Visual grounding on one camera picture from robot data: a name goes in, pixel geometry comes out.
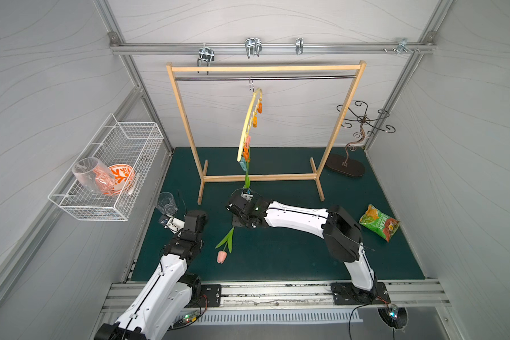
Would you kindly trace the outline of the pink artificial tulip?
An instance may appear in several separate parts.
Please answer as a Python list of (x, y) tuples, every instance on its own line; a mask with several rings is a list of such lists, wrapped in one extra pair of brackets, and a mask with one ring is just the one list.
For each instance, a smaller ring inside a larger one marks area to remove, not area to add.
[(219, 264), (225, 263), (228, 255), (232, 253), (234, 233), (235, 227), (232, 227), (224, 238), (215, 246), (215, 249), (219, 250), (217, 254), (217, 262)]

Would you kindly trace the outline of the teal clothespin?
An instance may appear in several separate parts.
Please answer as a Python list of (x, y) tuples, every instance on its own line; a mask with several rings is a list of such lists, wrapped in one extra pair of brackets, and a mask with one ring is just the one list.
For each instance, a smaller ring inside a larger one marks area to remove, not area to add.
[(249, 163), (248, 163), (248, 161), (245, 160), (245, 158), (242, 157), (239, 164), (245, 173), (247, 173), (249, 171)]

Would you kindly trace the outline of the orange artificial tulip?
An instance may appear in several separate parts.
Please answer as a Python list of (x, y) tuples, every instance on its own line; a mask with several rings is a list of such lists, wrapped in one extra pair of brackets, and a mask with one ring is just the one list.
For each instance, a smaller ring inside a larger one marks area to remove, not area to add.
[(249, 163), (246, 163), (244, 188), (250, 188), (250, 186), (251, 186), (251, 181), (250, 181), (250, 177), (249, 177)]

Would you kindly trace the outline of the yellow clip hanger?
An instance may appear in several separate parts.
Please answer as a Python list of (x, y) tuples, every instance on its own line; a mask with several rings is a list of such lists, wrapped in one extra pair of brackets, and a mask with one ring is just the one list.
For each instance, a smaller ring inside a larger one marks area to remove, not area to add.
[(239, 147), (237, 151), (237, 161), (240, 162), (242, 158), (242, 149), (245, 145), (245, 139), (247, 135), (250, 135), (251, 129), (255, 129), (255, 127), (252, 127), (252, 117), (254, 115), (257, 116), (257, 126), (258, 126), (258, 115), (261, 113), (257, 113), (256, 107), (259, 101), (262, 101), (262, 108), (263, 108), (263, 90), (261, 88), (255, 88), (253, 85), (253, 81), (250, 81), (250, 86), (252, 87), (252, 99), (249, 103), (248, 110), (246, 112), (245, 121), (242, 128), (241, 137), (239, 140)]

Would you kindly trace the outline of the pink clothespin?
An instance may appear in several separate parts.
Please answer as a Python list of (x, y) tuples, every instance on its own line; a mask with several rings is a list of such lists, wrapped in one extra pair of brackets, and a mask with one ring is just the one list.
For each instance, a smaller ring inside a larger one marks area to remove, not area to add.
[(246, 149), (249, 149), (249, 148), (250, 148), (250, 142), (251, 142), (251, 136), (250, 136), (250, 135), (247, 135), (247, 136), (246, 136), (246, 139), (245, 139), (245, 145), (244, 145), (244, 147), (245, 147)]

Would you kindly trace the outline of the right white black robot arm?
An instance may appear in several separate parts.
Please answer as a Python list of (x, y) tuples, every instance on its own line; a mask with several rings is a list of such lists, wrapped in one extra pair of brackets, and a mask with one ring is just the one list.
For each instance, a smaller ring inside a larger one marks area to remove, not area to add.
[(240, 228), (287, 228), (323, 239), (331, 257), (342, 263), (349, 283), (333, 283), (330, 290), (337, 305), (390, 304), (384, 286), (379, 284), (366, 256), (361, 225), (344, 208), (311, 209), (266, 200), (242, 189), (229, 198), (225, 208), (232, 213), (232, 225)]

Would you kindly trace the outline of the wooden clothes rack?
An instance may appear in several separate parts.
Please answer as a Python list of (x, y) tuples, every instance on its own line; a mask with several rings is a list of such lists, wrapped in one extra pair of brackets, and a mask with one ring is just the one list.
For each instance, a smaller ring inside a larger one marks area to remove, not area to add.
[(173, 66), (172, 63), (168, 63), (166, 65), (167, 72), (170, 78), (171, 87), (174, 92), (175, 99), (177, 101), (177, 106), (179, 108), (179, 113), (181, 115), (181, 120), (184, 124), (184, 130), (187, 134), (188, 142), (194, 156), (195, 165), (198, 171), (198, 175), (201, 180), (201, 185), (198, 193), (198, 205), (202, 204), (203, 201), (203, 192), (205, 185), (207, 183), (232, 183), (232, 182), (242, 182), (245, 183), (245, 174), (244, 175), (208, 175), (208, 160), (205, 160), (204, 166), (201, 165), (200, 157), (198, 156), (198, 151), (196, 148), (196, 144), (194, 141), (194, 136), (191, 131), (191, 127), (188, 121), (188, 116), (186, 114), (186, 110), (184, 107), (183, 99), (181, 97), (178, 81), (179, 80), (188, 80), (185, 77), (177, 77), (176, 73), (191, 73), (191, 72), (217, 72), (217, 73), (279, 73), (283, 74), (286, 72), (330, 72), (330, 71), (355, 71), (354, 75), (339, 75), (336, 77), (342, 77), (346, 79), (352, 79), (350, 88), (344, 99), (344, 103), (342, 104), (342, 109), (340, 114), (338, 115), (336, 124), (331, 133), (330, 140), (327, 143), (327, 147), (324, 151), (324, 154), (321, 158), (320, 164), (318, 167), (315, 165), (315, 161), (312, 157), (310, 157), (310, 166), (312, 168), (312, 172), (305, 174), (249, 174), (250, 181), (314, 181), (318, 190), (318, 194), (320, 197), (320, 201), (323, 202), (325, 200), (324, 192), (322, 189), (322, 185), (320, 182), (320, 177), (322, 175), (325, 163), (327, 161), (328, 156), (330, 155), (332, 148), (334, 147), (334, 143), (339, 135), (339, 130), (341, 128), (341, 123), (347, 114), (348, 108), (353, 101), (354, 94), (358, 88), (358, 85), (361, 81), (362, 76), (366, 70), (367, 63), (364, 60), (361, 60), (357, 65), (300, 65), (300, 66), (225, 66), (225, 67), (176, 67)]

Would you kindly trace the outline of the green table mat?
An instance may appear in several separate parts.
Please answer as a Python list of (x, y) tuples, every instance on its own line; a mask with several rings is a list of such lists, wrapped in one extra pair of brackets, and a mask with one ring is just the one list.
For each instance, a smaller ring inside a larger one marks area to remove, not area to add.
[[(320, 161), (324, 148), (263, 148), (252, 149), (250, 174), (290, 174), (310, 172), (309, 158)], [(242, 174), (236, 163), (236, 149), (199, 147), (203, 165), (208, 160), (209, 175)], [(359, 220), (374, 205), (394, 216), (364, 151), (350, 152), (352, 160), (360, 161), (366, 173), (351, 178), (324, 169), (320, 178), (325, 201), (321, 202), (313, 181), (252, 182), (255, 192), (266, 199), (303, 208), (331, 208), (340, 205), (355, 220)], [(173, 193), (178, 204), (178, 216), (200, 209), (209, 220), (203, 232), (205, 242), (200, 255), (189, 266), (190, 273), (203, 281), (310, 281), (348, 280), (343, 263), (330, 256), (323, 239), (305, 232), (286, 228), (261, 230), (235, 228), (232, 253), (224, 263), (217, 262), (215, 246), (232, 228), (232, 214), (225, 209), (230, 194), (242, 183), (209, 183), (205, 185), (203, 201), (197, 204), (200, 178), (189, 147), (177, 147), (171, 158), (161, 192)], [(154, 211), (147, 234), (131, 276), (132, 281), (147, 281), (159, 264), (164, 245), (171, 232), (158, 223), (160, 213)], [(386, 242), (375, 232), (362, 228), (369, 264), (378, 279), (425, 279), (405, 235), (399, 230)]]

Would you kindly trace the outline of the dark metal jewelry stand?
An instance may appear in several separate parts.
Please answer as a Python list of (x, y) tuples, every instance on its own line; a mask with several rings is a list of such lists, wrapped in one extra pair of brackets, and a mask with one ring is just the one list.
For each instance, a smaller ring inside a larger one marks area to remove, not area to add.
[(396, 132), (396, 128), (389, 124), (377, 127), (378, 123), (382, 123), (390, 117), (387, 110), (378, 110), (378, 118), (370, 119), (368, 117), (368, 104), (365, 101), (355, 101), (353, 106), (353, 109), (348, 108), (348, 112), (353, 115), (353, 118), (344, 118), (341, 127), (352, 129), (354, 123), (358, 124), (359, 129), (354, 133), (354, 140), (344, 147), (345, 155), (331, 153), (327, 158), (325, 167), (347, 177), (361, 178), (366, 173), (366, 168), (363, 163), (353, 159), (351, 153), (357, 151), (366, 140), (374, 137), (376, 132), (393, 134)]

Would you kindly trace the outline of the clear glass pitcher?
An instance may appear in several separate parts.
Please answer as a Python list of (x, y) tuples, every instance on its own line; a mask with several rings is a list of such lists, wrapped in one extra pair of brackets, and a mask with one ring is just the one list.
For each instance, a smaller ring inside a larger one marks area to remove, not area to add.
[(109, 168), (96, 157), (87, 157), (72, 166), (72, 174), (83, 187), (94, 194), (113, 188), (115, 180)]

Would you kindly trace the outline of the metal hook left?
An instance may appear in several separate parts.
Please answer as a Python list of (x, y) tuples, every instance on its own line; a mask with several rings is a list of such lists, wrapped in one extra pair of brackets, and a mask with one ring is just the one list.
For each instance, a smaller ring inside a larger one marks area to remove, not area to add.
[(197, 67), (209, 67), (215, 61), (215, 51), (204, 45), (198, 51)]

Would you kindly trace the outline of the metal hook middle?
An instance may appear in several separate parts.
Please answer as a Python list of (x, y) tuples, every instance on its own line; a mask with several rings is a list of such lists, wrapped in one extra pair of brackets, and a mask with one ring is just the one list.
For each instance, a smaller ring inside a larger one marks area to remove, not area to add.
[(259, 57), (262, 51), (262, 40), (260, 38), (246, 39), (245, 50), (248, 59), (250, 59), (252, 56)]

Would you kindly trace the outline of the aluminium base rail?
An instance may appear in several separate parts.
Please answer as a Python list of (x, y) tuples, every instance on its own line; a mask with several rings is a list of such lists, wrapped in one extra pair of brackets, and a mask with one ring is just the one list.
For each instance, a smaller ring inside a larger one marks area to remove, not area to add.
[[(286, 309), (294, 307), (332, 307), (331, 281), (219, 282), (221, 289), (207, 292), (208, 300), (218, 302), (219, 309), (242, 308)], [(382, 280), (385, 289), (379, 296), (404, 307), (450, 306), (451, 302), (436, 279)], [(144, 283), (114, 283), (103, 303), (104, 312), (119, 313), (133, 304)]]

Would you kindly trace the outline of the aluminium top rail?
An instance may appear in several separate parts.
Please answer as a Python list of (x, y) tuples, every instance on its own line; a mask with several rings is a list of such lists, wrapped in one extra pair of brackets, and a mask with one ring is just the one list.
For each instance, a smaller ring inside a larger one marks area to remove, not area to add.
[[(245, 42), (212, 42), (212, 43), (119, 43), (110, 37), (110, 49), (115, 55), (182, 55), (195, 56), (204, 46), (215, 51), (215, 56), (243, 55), (247, 58)], [(302, 55), (389, 55), (383, 48), (394, 48), (399, 41), (394, 42), (307, 42), (304, 40)], [(421, 50), (417, 54), (432, 54), (437, 45), (431, 40), (409, 42), (408, 45)], [(262, 55), (296, 55), (296, 41), (293, 42), (263, 42)]]

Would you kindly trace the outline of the metal bracket right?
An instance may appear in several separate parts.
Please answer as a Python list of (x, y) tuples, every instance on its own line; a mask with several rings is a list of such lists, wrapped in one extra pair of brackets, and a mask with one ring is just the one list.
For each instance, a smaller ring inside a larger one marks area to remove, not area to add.
[(420, 53), (421, 50), (416, 47), (411, 47), (408, 45), (408, 40), (406, 38), (403, 38), (400, 42), (397, 43), (397, 45), (391, 49), (383, 48), (382, 51), (384, 53), (393, 53), (395, 55), (401, 55), (401, 54), (417, 54)]

